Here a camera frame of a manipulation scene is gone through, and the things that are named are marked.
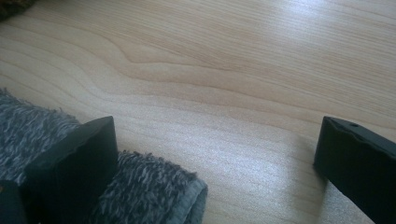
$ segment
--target light wood surface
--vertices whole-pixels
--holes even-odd
[[[396,141],[394,1],[41,0],[0,23],[0,87],[209,186],[204,223],[372,223],[312,163],[322,117]]]

